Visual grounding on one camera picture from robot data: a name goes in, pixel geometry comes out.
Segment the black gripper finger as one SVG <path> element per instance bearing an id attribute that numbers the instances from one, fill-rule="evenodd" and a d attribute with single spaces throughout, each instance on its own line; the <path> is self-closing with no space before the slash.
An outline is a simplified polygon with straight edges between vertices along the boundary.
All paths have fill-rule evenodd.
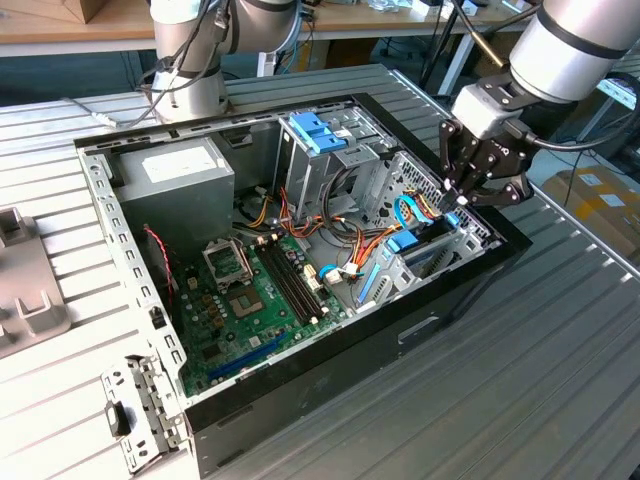
<path id="1" fill-rule="evenodd" d="M 446 198 L 456 202 L 464 194 L 464 180 L 473 154 L 473 135 L 458 120 L 446 119 L 439 126 L 440 165 Z"/>
<path id="2" fill-rule="evenodd" d="M 505 207 L 518 205 L 533 196 L 525 173 L 508 178 L 484 178 L 464 193 L 457 195 L 459 205 Z"/>

